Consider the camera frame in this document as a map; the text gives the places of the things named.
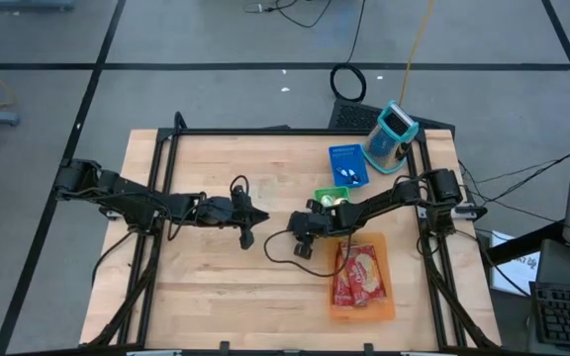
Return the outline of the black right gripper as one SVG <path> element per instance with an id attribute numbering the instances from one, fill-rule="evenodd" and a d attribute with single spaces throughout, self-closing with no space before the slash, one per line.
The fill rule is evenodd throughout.
<path id="1" fill-rule="evenodd" d="M 288 221 L 288 229 L 294 234 L 297 242 L 294 254 L 304 259 L 310 259 L 313 253 L 313 243 L 317 236 L 325 236 L 332 226 L 332 218 L 321 202 L 309 199 L 306 203 L 307 212 L 293 212 Z"/>

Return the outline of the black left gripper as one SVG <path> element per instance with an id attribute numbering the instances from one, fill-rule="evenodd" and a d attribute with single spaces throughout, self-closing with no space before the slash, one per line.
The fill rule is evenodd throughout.
<path id="1" fill-rule="evenodd" d="M 243 250 L 248 250 L 254 243 L 251 228 L 269 220 L 269 213 L 253 208 L 251 198 L 243 187 L 233 187 L 231 191 L 234 206 L 234 220 L 240 228 L 239 244 Z"/>

